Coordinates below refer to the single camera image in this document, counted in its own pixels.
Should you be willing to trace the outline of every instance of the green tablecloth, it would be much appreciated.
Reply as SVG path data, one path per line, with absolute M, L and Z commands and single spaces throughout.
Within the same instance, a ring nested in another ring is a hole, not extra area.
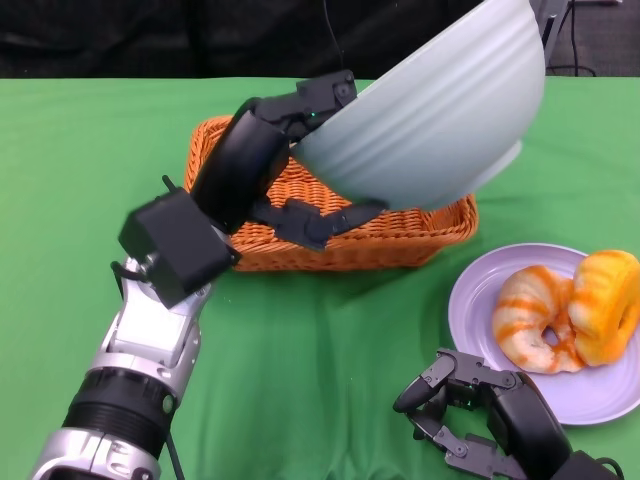
M 126 213 L 162 174 L 182 179 L 198 122 L 293 86 L 0 82 L 3 478 L 27 475 L 120 306 L 108 265 Z M 639 128 L 640 79 L 549 79 L 523 154 L 479 192 L 473 240 L 415 271 L 225 275 L 174 420 L 187 479 L 464 478 L 391 405 L 452 346 L 448 295 L 479 255 L 517 242 L 640 255 Z M 487 434 L 481 414 L 455 413 L 454 432 Z M 640 412 L 569 435 L 640 478 Z

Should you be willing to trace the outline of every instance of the orange wicker basket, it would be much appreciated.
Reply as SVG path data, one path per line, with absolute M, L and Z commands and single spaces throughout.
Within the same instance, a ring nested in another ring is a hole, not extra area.
M 190 190 L 203 162 L 231 119 L 212 118 L 193 132 L 187 159 L 185 189 Z M 274 205 L 297 198 L 330 213 L 349 204 L 290 159 L 269 190 Z M 324 252 L 313 252 L 273 237 L 273 231 L 247 223 L 232 238 L 242 254 L 241 271 L 370 270 L 423 265 L 441 248 L 463 242 L 478 228 L 472 195 L 440 210 L 385 213 L 368 224 L 332 238 Z

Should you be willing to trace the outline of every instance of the orange swirled bagel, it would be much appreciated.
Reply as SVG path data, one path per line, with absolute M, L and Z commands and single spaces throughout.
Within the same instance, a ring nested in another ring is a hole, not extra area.
M 573 282 L 544 266 L 527 267 L 502 286 L 493 313 L 493 334 L 504 354 L 529 372 L 576 372 L 584 367 L 578 356 L 567 305 Z M 556 345 L 543 337 L 551 328 Z
M 591 366 L 622 357 L 640 320 L 640 263 L 606 250 L 585 258 L 574 276 L 569 315 L 576 349 Z

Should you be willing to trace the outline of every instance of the black background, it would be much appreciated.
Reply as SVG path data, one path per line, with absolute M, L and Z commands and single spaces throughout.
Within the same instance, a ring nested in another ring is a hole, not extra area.
M 375 79 L 481 0 L 327 0 Z M 0 0 L 0 76 L 311 77 L 340 66 L 322 0 Z

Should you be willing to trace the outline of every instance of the plate rim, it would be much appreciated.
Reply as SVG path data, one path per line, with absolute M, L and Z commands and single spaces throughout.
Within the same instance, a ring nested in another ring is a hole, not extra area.
M 486 253 L 484 253 L 483 255 L 479 256 L 478 258 L 476 258 L 473 262 L 471 262 L 469 265 L 467 265 L 467 267 L 462 271 L 462 273 L 458 276 L 456 282 L 453 285 L 453 288 L 451 289 L 451 293 L 449 294 L 449 304 L 448 304 L 448 308 L 447 308 L 447 316 L 448 316 L 448 323 L 449 323 L 449 333 L 451 334 L 451 339 L 453 340 L 453 345 L 455 346 L 457 351 L 460 351 L 459 346 L 458 346 L 458 341 L 456 341 L 456 336 L 454 335 L 454 331 L 452 328 L 452 309 L 453 307 L 453 299 L 456 297 L 456 293 L 458 292 L 458 290 L 460 290 L 461 284 L 462 284 L 462 279 L 465 276 L 465 274 L 471 270 L 471 268 L 473 266 L 475 266 L 477 263 L 480 263 L 485 257 L 488 257 L 494 253 L 500 252 L 502 250 L 510 250 L 510 249 L 514 249 L 514 248 L 522 248 L 522 247 L 548 247 L 548 248 L 553 248 L 553 249 L 560 249 L 560 250 L 565 250 L 571 253 L 575 253 L 578 254 L 580 256 L 583 257 L 587 257 L 588 255 L 585 252 L 582 252 L 580 250 L 577 250 L 575 248 L 571 248 L 571 247 L 565 247 L 563 245 L 556 245 L 553 243 L 544 243 L 544 242 L 525 242 L 525 243 L 514 243 L 511 245 L 504 245 L 502 247 L 498 247 L 498 248 L 494 248 L 493 250 L 490 250 Z M 638 330 L 636 330 L 634 337 L 636 337 L 638 335 Z M 622 410 L 620 410 L 619 412 L 612 414 L 612 415 L 608 415 L 606 417 L 603 417 L 597 421 L 589 421 L 589 420 L 570 420 L 570 421 L 563 421 L 562 419 L 558 418 L 558 422 L 560 422 L 560 424 L 565 425 L 565 426 L 574 426 L 574 427 L 580 427 L 580 426 L 587 426 L 587 425 L 599 425 L 602 423 L 608 423 L 611 422 L 613 420 L 616 420 L 620 417 L 623 417 L 625 415 L 627 415 L 628 413 L 632 412 L 633 410 L 635 410 L 637 407 L 640 406 L 640 396 L 638 396 L 638 398 L 629 406 L 626 407 Z

